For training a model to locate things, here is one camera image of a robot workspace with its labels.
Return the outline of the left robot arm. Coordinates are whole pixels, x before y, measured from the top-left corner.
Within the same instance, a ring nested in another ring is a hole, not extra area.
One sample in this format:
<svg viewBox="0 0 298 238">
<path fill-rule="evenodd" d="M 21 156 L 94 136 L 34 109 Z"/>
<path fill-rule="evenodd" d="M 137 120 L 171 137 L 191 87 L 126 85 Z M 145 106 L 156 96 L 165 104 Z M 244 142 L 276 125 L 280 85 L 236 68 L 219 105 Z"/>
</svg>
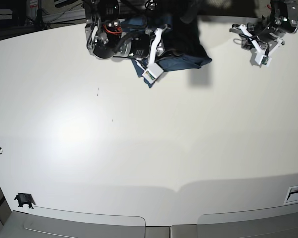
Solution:
<svg viewBox="0 0 298 238">
<path fill-rule="evenodd" d="M 270 1 L 271 12 L 267 17 L 262 17 L 255 23 L 247 23 L 247 36 L 241 33 L 241 47 L 247 50 L 254 48 L 252 40 L 260 46 L 267 45 L 285 34 L 294 34 L 298 30 L 298 10 L 294 0 L 272 0 Z"/>
</svg>

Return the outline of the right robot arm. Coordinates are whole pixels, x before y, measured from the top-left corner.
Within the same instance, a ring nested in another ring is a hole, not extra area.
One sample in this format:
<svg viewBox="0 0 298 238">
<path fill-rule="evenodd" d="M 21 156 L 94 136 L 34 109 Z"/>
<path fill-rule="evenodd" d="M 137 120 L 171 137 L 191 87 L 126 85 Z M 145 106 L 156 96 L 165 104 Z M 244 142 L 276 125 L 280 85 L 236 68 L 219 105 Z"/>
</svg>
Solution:
<svg viewBox="0 0 298 238">
<path fill-rule="evenodd" d="M 161 55 L 162 34 L 170 28 L 156 0 L 86 0 L 86 47 L 101 59 L 146 59 Z"/>
</svg>

